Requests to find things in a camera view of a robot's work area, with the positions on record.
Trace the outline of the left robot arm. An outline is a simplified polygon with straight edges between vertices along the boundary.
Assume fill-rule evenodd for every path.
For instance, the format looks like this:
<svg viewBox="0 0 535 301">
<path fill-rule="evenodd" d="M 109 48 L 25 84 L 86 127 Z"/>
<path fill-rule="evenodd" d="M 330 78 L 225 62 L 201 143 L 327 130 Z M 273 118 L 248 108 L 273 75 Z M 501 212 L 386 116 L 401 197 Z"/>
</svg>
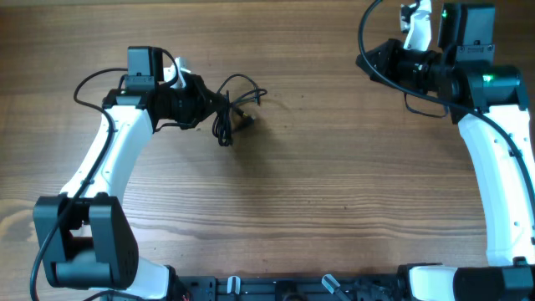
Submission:
<svg viewBox="0 0 535 301">
<path fill-rule="evenodd" d="M 136 160 L 160 125 L 192 129 L 229 105 L 178 61 L 165 67 L 167 56 L 163 48 L 128 48 L 120 85 L 98 108 L 101 125 L 78 171 L 58 195 L 34 206 L 33 271 L 54 288 L 130 300 L 191 298 L 174 268 L 140 256 L 122 208 Z"/>
</svg>

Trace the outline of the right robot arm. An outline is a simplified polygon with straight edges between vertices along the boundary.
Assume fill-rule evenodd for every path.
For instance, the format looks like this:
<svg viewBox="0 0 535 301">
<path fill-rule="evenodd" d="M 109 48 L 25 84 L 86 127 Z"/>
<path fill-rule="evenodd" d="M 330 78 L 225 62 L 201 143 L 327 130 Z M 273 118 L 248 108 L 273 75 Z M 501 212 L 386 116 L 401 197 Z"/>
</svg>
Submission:
<svg viewBox="0 0 535 301">
<path fill-rule="evenodd" d="M 416 263 L 357 294 L 390 300 L 531 300 L 534 297 L 534 157 L 521 71 L 494 64 L 495 8 L 445 3 L 431 50 L 431 3 L 400 8 L 404 40 L 361 50 L 356 64 L 374 82 L 443 107 L 471 156 L 487 231 L 487 265 Z"/>
</svg>

